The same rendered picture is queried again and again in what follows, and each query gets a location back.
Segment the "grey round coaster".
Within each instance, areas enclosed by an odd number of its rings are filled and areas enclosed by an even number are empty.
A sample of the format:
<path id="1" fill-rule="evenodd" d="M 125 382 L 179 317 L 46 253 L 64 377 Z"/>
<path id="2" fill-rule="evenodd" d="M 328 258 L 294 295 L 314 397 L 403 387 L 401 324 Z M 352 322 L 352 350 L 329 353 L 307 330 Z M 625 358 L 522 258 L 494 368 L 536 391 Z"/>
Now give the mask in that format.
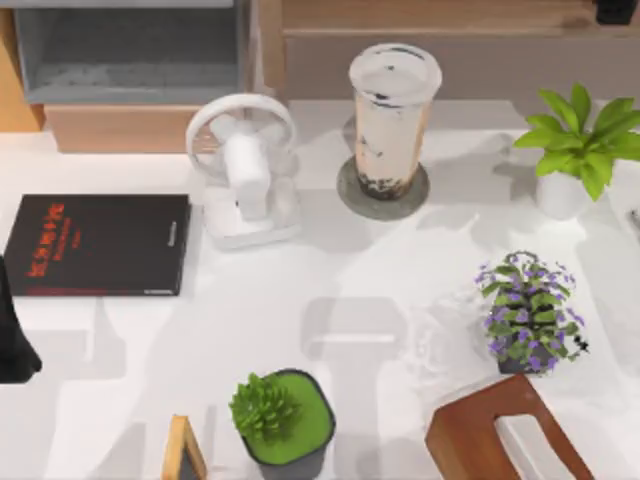
<path id="1" fill-rule="evenodd" d="M 419 165 L 407 192 L 395 200 L 380 200 L 368 196 L 358 180 L 355 157 L 340 168 L 336 183 L 343 203 L 354 213 L 378 221 L 395 221 L 418 211 L 427 200 L 430 182 L 426 170 Z"/>

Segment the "white desk fan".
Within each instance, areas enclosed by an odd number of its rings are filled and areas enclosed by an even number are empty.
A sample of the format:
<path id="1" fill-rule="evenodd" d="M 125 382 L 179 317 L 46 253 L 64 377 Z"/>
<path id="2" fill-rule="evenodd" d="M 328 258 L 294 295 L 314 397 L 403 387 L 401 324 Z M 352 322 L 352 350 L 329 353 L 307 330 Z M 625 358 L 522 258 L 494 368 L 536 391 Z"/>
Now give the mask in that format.
<path id="1" fill-rule="evenodd" d="M 205 178 L 203 221 L 217 248 L 264 245 L 299 233 L 296 136 L 288 108 L 261 94 L 227 95 L 191 117 L 185 150 Z"/>

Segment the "milk tea cup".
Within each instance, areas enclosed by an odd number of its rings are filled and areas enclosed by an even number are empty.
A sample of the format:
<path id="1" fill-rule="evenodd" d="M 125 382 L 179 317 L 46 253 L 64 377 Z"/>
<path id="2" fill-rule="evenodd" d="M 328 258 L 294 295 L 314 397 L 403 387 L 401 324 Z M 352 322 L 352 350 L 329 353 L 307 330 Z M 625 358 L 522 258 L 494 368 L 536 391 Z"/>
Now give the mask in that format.
<path id="1" fill-rule="evenodd" d="M 423 137 L 442 71 L 426 50 L 380 43 L 349 67 L 355 101 L 355 162 L 365 194 L 395 200 L 418 169 Z"/>

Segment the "green succulent in grey pot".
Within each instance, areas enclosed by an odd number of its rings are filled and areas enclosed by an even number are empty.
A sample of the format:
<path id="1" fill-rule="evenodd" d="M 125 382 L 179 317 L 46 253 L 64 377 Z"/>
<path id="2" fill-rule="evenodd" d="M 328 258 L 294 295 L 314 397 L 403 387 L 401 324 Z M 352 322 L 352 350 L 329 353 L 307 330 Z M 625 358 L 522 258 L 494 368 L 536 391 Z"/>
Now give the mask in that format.
<path id="1" fill-rule="evenodd" d="M 318 480 L 336 417 L 311 374 L 295 368 L 250 373 L 237 385 L 229 408 L 264 480 Z"/>

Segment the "black book with red lettering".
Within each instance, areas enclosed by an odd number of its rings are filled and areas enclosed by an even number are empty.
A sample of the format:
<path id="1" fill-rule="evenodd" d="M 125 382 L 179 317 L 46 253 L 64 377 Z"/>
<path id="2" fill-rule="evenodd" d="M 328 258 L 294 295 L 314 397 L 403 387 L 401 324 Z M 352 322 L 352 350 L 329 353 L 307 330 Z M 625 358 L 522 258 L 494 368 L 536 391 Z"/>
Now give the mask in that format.
<path id="1" fill-rule="evenodd" d="M 176 296 L 185 194 L 25 194 L 3 253 L 16 296 Z"/>

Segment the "purple flower plant in pot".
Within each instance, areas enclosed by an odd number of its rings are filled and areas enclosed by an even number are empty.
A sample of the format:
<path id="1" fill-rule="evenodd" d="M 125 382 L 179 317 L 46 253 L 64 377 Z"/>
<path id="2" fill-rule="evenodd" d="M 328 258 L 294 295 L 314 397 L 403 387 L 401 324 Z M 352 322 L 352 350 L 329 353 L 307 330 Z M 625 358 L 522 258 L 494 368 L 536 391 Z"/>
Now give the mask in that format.
<path id="1" fill-rule="evenodd" d="M 490 302 L 483 326 L 501 374 L 544 375 L 589 352 L 586 322 L 569 305 L 576 279 L 565 265 L 516 250 L 482 264 L 474 284 Z"/>

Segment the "pale wooden drawer front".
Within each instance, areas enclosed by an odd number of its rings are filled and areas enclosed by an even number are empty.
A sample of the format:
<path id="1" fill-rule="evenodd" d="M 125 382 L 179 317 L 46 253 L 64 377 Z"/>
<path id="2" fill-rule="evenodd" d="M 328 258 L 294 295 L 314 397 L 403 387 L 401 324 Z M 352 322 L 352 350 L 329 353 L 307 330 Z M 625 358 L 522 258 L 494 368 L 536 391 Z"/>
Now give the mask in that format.
<path id="1" fill-rule="evenodd" d="M 186 129 L 198 105 L 44 106 L 63 153 L 173 154 L 186 151 Z"/>

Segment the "wooden shelf unit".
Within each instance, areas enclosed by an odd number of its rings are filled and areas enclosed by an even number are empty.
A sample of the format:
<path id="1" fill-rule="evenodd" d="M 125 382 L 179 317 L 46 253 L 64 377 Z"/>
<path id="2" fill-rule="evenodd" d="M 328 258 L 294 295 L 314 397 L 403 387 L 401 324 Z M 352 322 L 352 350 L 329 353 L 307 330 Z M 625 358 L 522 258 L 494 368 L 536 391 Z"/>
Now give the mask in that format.
<path id="1" fill-rule="evenodd" d="M 444 100 L 535 104 L 582 83 L 597 100 L 640 99 L 640 0 L 605 26 L 607 0 L 253 0 L 264 83 L 287 99 L 346 99 L 362 49 L 400 41 L 432 53 Z"/>

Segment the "grey cabinet with dark inside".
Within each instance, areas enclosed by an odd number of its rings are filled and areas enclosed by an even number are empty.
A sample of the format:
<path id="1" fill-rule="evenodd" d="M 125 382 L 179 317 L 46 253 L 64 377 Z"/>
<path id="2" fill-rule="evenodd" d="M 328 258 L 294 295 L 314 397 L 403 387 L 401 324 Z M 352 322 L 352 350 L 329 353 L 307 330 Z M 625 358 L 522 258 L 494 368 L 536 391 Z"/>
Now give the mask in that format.
<path id="1" fill-rule="evenodd" d="M 0 0 L 32 104 L 198 105 L 246 89 L 251 0 Z"/>

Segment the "green plant in white pot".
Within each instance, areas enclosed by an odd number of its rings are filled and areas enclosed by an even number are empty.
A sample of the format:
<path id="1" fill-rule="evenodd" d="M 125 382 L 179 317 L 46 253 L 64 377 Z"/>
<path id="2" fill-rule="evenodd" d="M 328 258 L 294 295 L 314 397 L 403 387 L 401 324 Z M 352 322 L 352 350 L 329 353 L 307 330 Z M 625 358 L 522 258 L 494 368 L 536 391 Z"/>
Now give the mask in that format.
<path id="1" fill-rule="evenodd" d="M 592 117 L 591 95 L 578 82 L 567 98 L 546 88 L 538 94 L 551 112 L 527 116 L 529 130 L 513 146 L 542 151 L 536 205 L 554 220 L 570 220 L 602 197 L 617 161 L 640 162 L 640 108 L 632 97 L 617 97 Z"/>

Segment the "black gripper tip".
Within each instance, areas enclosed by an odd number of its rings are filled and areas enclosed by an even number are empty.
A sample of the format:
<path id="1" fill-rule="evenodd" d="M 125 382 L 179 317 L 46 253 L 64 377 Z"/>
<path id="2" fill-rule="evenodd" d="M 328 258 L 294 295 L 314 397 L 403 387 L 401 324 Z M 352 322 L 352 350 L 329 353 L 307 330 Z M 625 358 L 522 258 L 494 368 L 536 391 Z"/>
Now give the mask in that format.
<path id="1" fill-rule="evenodd" d="M 4 258 L 0 255 L 0 384 L 24 384 L 42 369 L 42 360 L 18 320 Z"/>

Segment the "wooden cupboard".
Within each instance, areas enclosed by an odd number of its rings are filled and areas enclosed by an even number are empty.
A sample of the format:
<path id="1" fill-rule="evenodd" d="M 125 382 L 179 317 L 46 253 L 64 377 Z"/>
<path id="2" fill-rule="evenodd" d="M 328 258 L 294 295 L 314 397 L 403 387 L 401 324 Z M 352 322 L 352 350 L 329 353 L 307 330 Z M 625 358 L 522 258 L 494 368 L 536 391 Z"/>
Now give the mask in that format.
<path id="1" fill-rule="evenodd" d="M 39 132 L 44 122 L 43 106 L 24 97 L 13 11 L 0 8 L 0 133 Z"/>

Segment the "small black object on shelf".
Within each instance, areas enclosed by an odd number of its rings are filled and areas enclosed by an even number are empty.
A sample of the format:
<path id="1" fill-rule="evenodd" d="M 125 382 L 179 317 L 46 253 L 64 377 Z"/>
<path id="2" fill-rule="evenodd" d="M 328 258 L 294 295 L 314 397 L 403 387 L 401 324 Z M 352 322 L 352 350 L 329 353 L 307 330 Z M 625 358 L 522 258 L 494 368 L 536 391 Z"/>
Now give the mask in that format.
<path id="1" fill-rule="evenodd" d="M 631 23 L 638 0 L 595 0 L 595 4 L 598 24 L 626 26 Z"/>

